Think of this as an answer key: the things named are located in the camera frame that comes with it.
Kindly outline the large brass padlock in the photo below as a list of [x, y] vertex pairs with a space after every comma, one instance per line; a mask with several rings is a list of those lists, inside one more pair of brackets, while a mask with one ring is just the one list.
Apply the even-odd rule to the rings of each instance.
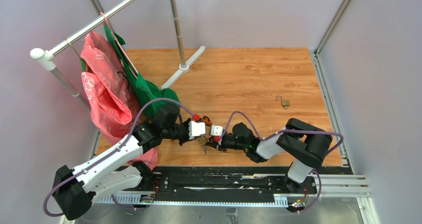
[[208, 141], [209, 140], [205, 136], [198, 138], [198, 142], [202, 147], [205, 147]]

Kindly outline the orange black Opel padlock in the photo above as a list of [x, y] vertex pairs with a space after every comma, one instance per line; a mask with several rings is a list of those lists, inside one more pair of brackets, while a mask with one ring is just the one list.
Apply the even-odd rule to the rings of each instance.
[[206, 126], [211, 126], [212, 125], [212, 122], [211, 122], [211, 120], [210, 120], [210, 118], [208, 116], [206, 116], [206, 115], [203, 116], [202, 120], [206, 124]]

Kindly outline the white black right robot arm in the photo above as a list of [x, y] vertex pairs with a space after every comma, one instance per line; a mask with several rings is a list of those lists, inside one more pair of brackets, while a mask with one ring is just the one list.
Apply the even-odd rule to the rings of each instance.
[[304, 180], [314, 169], [321, 167], [332, 143], [332, 134], [296, 118], [267, 138], [259, 138], [244, 123], [238, 123], [232, 132], [223, 136], [214, 134], [206, 143], [219, 151], [242, 150], [255, 163], [266, 162], [275, 155], [287, 152], [294, 157], [284, 186], [296, 193], [304, 186]]

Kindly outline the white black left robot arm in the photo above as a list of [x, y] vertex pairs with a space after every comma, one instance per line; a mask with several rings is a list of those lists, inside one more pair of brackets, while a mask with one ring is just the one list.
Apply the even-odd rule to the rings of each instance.
[[117, 171], [124, 163], [146, 154], [164, 139], [180, 144], [206, 135], [207, 124], [197, 115], [182, 121], [181, 104], [166, 103], [152, 117], [132, 127], [118, 143], [93, 159], [69, 168], [57, 169], [53, 197], [61, 215], [68, 220], [82, 217], [100, 199], [119, 191], [137, 187], [146, 191], [152, 186], [152, 170], [142, 161]]

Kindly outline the green garment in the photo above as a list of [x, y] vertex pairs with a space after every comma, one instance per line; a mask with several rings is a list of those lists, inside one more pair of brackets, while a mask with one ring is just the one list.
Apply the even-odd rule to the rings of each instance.
[[117, 54], [131, 89], [134, 91], [141, 107], [144, 106], [147, 102], [157, 98], [169, 98], [175, 101], [179, 101], [177, 94], [172, 89], [165, 88], [161, 90], [152, 82], [144, 79], [140, 72], [135, 75], [135, 70], [131, 66], [131, 60], [122, 49], [122, 46], [125, 44], [123, 38], [121, 38], [116, 33], [112, 33], [111, 29], [106, 25], [104, 26], [104, 29], [107, 41], [110, 45], [112, 45], [115, 53]]

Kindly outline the small brass padlock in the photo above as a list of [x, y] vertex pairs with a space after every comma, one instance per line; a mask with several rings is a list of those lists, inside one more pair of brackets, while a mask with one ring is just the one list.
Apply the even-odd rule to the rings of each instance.
[[284, 109], [288, 109], [288, 107], [290, 106], [290, 101], [287, 99], [284, 99], [281, 95], [276, 96], [276, 101], [280, 101], [281, 106]]

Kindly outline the pink patterned garment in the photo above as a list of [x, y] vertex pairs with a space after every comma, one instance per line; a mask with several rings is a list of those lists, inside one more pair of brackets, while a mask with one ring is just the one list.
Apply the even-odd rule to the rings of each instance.
[[103, 137], [115, 145], [129, 133], [141, 107], [115, 50], [99, 33], [91, 31], [85, 37], [81, 58], [88, 67], [81, 78], [91, 120]]

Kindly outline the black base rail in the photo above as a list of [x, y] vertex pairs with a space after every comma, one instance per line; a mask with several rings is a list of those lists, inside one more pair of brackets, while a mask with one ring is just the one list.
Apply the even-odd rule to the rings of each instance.
[[118, 191], [94, 208], [140, 211], [152, 207], [286, 208], [302, 211], [323, 198], [371, 197], [366, 179], [343, 168], [319, 168], [303, 184], [286, 184], [286, 167], [161, 168], [155, 185]]

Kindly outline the aluminium frame post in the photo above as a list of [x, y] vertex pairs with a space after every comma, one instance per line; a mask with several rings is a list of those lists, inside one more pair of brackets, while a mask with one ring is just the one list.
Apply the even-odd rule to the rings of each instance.
[[[339, 119], [337, 118], [337, 110], [334, 105], [333, 96], [328, 84], [328, 79], [324, 67], [322, 65], [321, 54], [328, 44], [330, 37], [333, 35], [336, 27], [339, 25], [340, 20], [346, 12], [346, 9], [350, 5], [352, 0], [342, 0], [340, 6], [335, 12], [331, 22], [329, 23], [326, 31], [324, 32], [320, 42], [316, 49], [310, 51], [310, 56], [313, 61], [313, 66], [318, 79], [319, 87], [321, 89], [322, 97], [325, 103], [327, 114], [330, 120], [330, 124], [333, 131], [342, 132]], [[325, 193], [326, 196], [334, 197], [353, 197], [356, 199], [359, 213], [365, 224], [378, 224], [379, 219], [376, 213], [373, 199], [371, 197], [367, 180], [363, 175], [355, 174], [353, 164], [349, 158], [347, 147], [345, 143], [339, 147], [339, 153], [342, 160], [342, 168], [348, 168], [351, 170], [351, 175], [334, 175], [332, 180], [337, 181], [337, 184], [333, 184], [329, 187]]]

